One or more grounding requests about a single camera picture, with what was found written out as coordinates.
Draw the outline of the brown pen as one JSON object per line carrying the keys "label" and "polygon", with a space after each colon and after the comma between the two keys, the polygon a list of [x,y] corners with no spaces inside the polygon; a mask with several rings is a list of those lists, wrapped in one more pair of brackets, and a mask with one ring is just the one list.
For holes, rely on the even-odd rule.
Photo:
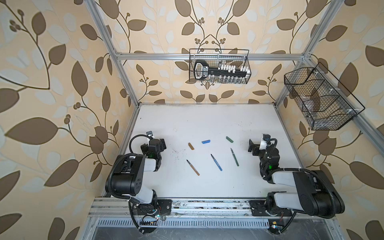
{"label": "brown pen", "polygon": [[187,160],[187,163],[193,169],[193,171],[197,174],[197,176],[200,176],[200,173],[197,171],[197,169],[193,166],[193,164],[189,160]]}

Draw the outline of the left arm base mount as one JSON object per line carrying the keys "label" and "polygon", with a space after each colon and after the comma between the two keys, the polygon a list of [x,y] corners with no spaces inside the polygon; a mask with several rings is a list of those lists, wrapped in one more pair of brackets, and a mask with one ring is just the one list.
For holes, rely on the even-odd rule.
{"label": "left arm base mount", "polygon": [[150,204],[130,204],[130,216],[134,226],[141,234],[152,233],[166,220],[172,211],[171,199],[153,199]]}

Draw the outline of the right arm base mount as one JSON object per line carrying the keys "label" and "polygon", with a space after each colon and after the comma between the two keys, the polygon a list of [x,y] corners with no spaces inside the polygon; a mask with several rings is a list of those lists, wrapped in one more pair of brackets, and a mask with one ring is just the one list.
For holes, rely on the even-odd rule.
{"label": "right arm base mount", "polygon": [[271,217],[268,231],[272,235],[282,235],[295,218],[292,210],[278,207],[270,198],[251,200],[249,204],[253,217]]}

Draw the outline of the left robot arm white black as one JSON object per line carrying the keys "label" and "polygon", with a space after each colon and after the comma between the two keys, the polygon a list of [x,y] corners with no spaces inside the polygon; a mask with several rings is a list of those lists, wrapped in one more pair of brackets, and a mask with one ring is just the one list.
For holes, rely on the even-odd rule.
{"label": "left robot arm white black", "polygon": [[148,143],[141,145],[141,154],[119,155],[107,177],[106,193],[125,199],[149,211],[159,208],[155,190],[143,186],[145,172],[157,172],[162,163],[161,153],[167,148],[164,139],[146,136]]}

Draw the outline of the blue pen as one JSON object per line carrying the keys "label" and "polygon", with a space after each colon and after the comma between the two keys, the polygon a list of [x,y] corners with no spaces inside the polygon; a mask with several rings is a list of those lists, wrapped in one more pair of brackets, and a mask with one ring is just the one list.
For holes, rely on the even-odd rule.
{"label": "blue pen", "polygon": [[215,162],[215,164],[217,165],[217,167],[219,168],[220,171],[223,171],[222,167],[220,166],[219,162],[216,160],[216,158],[211,154],[211,157],[213,159],[213,161]]}

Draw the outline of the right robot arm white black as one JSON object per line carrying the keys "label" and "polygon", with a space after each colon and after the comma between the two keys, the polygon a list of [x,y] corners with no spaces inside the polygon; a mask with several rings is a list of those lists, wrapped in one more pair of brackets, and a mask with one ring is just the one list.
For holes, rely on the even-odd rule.
{"label": "right robot arm white black", "polygon": [[260,175],[272,185],[292,187],[293,192],[270,192],[264,200],[249,202],[253,216],[292,216],[294,213],[331,219],[345,211],[345,203],[324,171],[281,168],[277,139],[263,136],[249,141],[248,151],[260,159]]}

